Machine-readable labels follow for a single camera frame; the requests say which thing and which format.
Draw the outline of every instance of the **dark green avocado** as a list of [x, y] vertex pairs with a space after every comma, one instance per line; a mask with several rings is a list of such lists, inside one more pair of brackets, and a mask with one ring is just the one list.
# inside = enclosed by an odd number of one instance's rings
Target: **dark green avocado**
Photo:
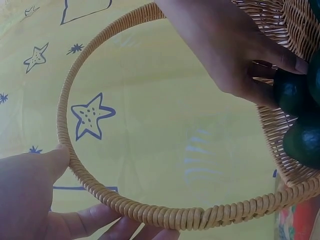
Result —
[[311, 96], [320, 104], [320, 50], [315, 52], [311, 58], [307, 82]]
[[320, 170], [320, 112], [301, 115], [283, 137], [285, 153], [302, 165]]
[[320, 0], [309, 0], [309, 4], [315, 18], [320, 22]]
[[280, 68], [274, 75], [273, 96], [283, 112], [296, 117], [317, 105], [309, 93], [307, 75], [294, 74]]

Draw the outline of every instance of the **blue star print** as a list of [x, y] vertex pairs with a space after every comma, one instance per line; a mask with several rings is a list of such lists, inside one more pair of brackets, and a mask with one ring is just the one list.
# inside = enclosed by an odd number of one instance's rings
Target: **blue star print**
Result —
[[24, 65], [27, 65], [26, 68], [26, 74], [30, 72], [30, 70], [35, 66], [39, 64], [45, 64], [47, 62], [46, 58], [44, 57], [44, 52], [46, 51], [47, 47], [49, 45], [49, 42], [44, 45], [42, 48], [34, 47], [33, 48], [33, 55], [32, 57], [28, 58], [23, 62]]
[[98, 140], [102, 139], [102, 131], [99, 127], [99, 120], [111, 118], [116, 115], [112, 107], [102, 106], [103, 94], [99, 93], [88, 104], [73, 105], [71, 112], [78, 119], [75, 127], [75, 140], [78, 141], [86, 133], [89, 133]]
[[4, 104], [8, 100], [8, 94], [0, 93], [0, 104]]
[[32, 146], [32, 148], [29, 149], [29, 153], [31, 154], [40, 154], [42, 152], [42, 149], [38, 149], [38, 147]]
[[83, 46], [83, 44], [79, 45], [78, 43], [77, 44], [74, 44], [70, 50], [67, 52], [67, 55], [69, 54], [75, 54], [76, 52], [81, 52], [82, 49], [84, 48], [85, 46]]

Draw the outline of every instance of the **woven wicker texture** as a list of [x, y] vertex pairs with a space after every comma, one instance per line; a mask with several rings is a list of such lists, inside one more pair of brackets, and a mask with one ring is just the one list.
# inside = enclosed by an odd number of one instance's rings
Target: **woven wicker texture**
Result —
[[[300, 57], [309, 60], [319, 47], [319, 24], [307, 0], [233, 0], [233, 2], [252, 16], [267, 36], [280, 44], [287, 45]], [[69, 93], [79, 69], [89, 55], [112, 36], [133, 26], [164, 18], [164, 14], [155, 3], [146, 4], [127, 13], [102, 30], [85, 47], [69, 70], [58, 103], [57, 134], [59, 142], [68, 146], [69, 167], [85, 189], [124, 216], [145, 224], [176, 230], [207, 230], [246, 222], [318, 195], [319, 171], [300, 166], [283, 152], [282, 138], [294, 118], [290, 118], [279, 109], [270, 110], [266, 107], [258, 107], [258, 114], [277, 169], [290, 186], [284, 191], [231, 205], [216, 205], [206, 210], [199, 207], [168, 208], [147, 205], [120, 196], [106, 189], [86, 170], [75, 153], [67, 124]]]

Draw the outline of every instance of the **hand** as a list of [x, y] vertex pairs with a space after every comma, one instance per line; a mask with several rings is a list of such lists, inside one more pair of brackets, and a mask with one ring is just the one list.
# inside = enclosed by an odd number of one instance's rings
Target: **hand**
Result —
[[155, 2], [225, 93], [277, 108], [272, 87], [253, 77], [273, 79], [272, 64], [295, 74], [307, 74], [304, 60], [270, 40], [231, 0]]
[[[69, 164], [69, 151], [59, 145], [45, 154], [24, 153], [0, 159], [0, 239], [71, 240], [92, 235], [121, 217], [98, 204], [70, 213], [51, 212], [53, 184]], [[121, 217], [100, 240], [127, 240], [140, 226]], [[177, 240], [179, 232], [144, 226], [137, 240]]]

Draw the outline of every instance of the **yellow tablecloth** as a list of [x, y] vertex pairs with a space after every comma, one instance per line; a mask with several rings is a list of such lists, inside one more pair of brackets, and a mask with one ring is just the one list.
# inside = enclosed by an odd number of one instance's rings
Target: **yellow tablecloth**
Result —
[[[0, 157], [55, 147], [56, 105], [73, 61], [100, 30], [145, 3], [12, 0], [3, 7]], [[255, 107], [221, 93], [167, 20], [120, 33], [90, 56], [72, 86], [68, 127], [87, 169], [137, 201], [208, 208], [274, 191]], [[52, 210], [97, 202], [67, 171]], [[270, 240], [273, 225], [266, 216], [181, 239]]]

